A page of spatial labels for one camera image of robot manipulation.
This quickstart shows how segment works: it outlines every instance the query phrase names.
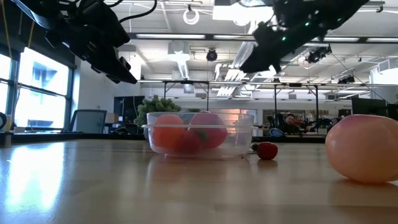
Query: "ceiling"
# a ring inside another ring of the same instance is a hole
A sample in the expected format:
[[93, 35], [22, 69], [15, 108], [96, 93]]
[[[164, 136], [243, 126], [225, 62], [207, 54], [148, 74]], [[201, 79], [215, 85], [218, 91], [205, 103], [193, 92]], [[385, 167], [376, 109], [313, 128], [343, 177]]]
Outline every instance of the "ceiling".
[[[192, 6], [194, 9], [208, 10], [208, 14], [200, 13], [200, 19], [195, 25], [188, 25], [183, 20], [184, 5], [171, 6], [158, 4], [157, 10], [148, 16], [123, 22], [128, 32], [151, 33], [187, 33], [187, 34], [247, 34], [249, 25], [237, 26], [233, 21], [214, 21], [211, 11], [214, 1], [202, 1], [202, 6]], [[398, 1], [385, 0], [385, 11], [398, 11]], [[140, 14], [152, 7], [150, 3], [143, 6], [137, 4], [120, 4], [113, 8], [119, 18], [132, 14]], [[357, 12], [348, 22], [331, 35], [343, 36], [380, 36], [398, 37], [398, 14], [382, 12]], [[167, 59], [169, 40], [132, 40], [141, 52], [143, 61], [142, 74], [146, 80], [155, 79], [159, 74], [167, 77], [173, 70], [178, 70], [177, 63]], [[191, 60], [187, 62], [189, 70], [214, 72], [217, 63], [234, 60], [242, 42], [223, 41], [188, 41]], [[334, 56], [324, 58], [320, 63], [308, 68], [303, 57], [297, 58], [283, 72], [282, 82], [327, 82], [332, 76], [343, 74], [346, 69], [354, 69], [358, 78], [368, 81], [369, 69], [377, 62], [389, 57], [398, 57], [398, 44], [332, 44]], [[207, 62], [206, 53], [216, 49], [217, 62]]]

